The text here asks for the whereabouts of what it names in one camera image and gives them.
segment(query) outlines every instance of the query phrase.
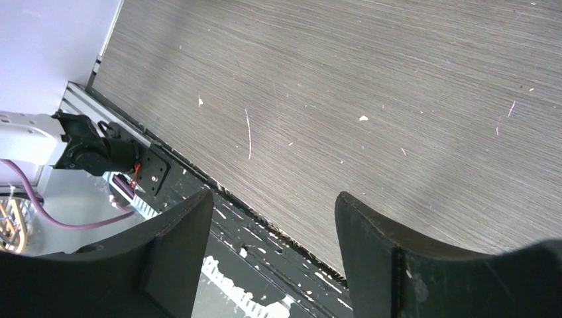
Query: gray wood grain table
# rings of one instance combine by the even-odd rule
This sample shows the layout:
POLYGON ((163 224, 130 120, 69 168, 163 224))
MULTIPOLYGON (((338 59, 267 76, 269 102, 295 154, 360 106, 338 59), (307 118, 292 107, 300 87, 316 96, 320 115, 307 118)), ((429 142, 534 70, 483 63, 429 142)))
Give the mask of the gray wood grain table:
POLYGON ((94 88, 342 272, 340 191, 491 253, 562 233, 555 0, 125 0, 94 88))

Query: purple cable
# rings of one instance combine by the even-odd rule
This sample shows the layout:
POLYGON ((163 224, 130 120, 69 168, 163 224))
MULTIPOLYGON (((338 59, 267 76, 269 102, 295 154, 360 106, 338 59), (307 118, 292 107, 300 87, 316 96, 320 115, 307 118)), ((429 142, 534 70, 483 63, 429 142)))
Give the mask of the purple cable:
POLYGON ((129 196, 129 199, 135 197, 135 192, 133 191, 133 189, 131 189, 131 187, 129 187, 129 185, 126 184, 121 178, 113 176, 113 182, 115 182, 119 186, 119 188, 129 196))
POLYGON ((49 215, 49 213, 47 213, 47 211, 45 211, 45 209, 43 209, 43 206, 39 202, 39 199, 37 198, 37 195, 35 195, 35 191, 33 191, 33 187, 29 183, 29 180, 27 179, 27 177, 25 176, 23 171, 21 171, 21 169, 15 163, 13 163, 11 160, 1 159, 0 161, 2 161, 4 164, 6 164, 6 166, 8 166, 12 170, 14 170, 14 172, 21 178, 21 181, 23 183, 23 188, 27 192, 27 195, 29 196, 29 199, 31 200, 31 203, 33 203, 33 205, 35 206, 35 209, 37 210, 37 212, 42 217, 44 217, 47 221, 49 221, 49 223, 52 223, 53 225, 55 225, 57 227, 60 227, 61 229, 72 230, 72 231, 97 229, 98 227, 103 227, 105 225, 115 223, 117 221, 126 219, 127 217, 130 217, 131 215, 135 214, 134 211, 130 211, 130 212, 122 214, 118 217, 114 217, 114 218, 104 220, 104 221, 100 221, 100 222, 84 224, 84 225, 69 225, 69 224, 61 223, 61 222, 53 219, 49 215))

